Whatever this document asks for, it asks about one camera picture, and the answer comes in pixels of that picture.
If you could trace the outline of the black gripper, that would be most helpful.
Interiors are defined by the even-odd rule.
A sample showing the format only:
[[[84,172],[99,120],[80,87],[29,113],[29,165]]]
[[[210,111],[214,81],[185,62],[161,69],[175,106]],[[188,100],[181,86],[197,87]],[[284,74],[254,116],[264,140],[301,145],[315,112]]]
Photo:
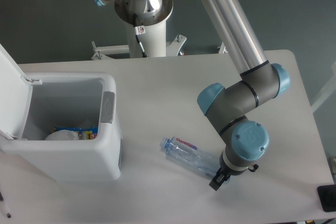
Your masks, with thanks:
[[[250,172],[255,172],[257,169],[259,168],[258,164],[251,164],[250,166],[248,166],[246,169],[241,170],[241,171],[237,171],[234,169],[229,168],[226,164],[224,165],[224,167],[221,167],[216,175],[213,177],[213,179],[210,181],[209,185],[215,190],[217,191],[221,185],[225,182],[228,181],[228,179],[231,176],[238,176],[240,174],[242,174],[243,172],[249,170]]]

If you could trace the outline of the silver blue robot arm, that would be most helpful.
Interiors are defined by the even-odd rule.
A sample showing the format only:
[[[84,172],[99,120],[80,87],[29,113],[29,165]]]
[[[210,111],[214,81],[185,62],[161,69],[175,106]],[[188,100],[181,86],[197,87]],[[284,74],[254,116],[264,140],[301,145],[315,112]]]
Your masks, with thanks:
[[[109,3],[128,29],[132,58],[166,56],[165,31],[150,29],[164,25],[172,13],[172,0],[94,0],[98,6]],[[219,83],[206,87],[197,104],[225,143],[219,169],[210,186],[218,190],[232,176],[254,172],[257,160],[268,147],[269,135],[246,114],[274,99],[290,87],[289,73],[270,63],[256,38],[238,0],[202,0],[241,80],[226,88]]]

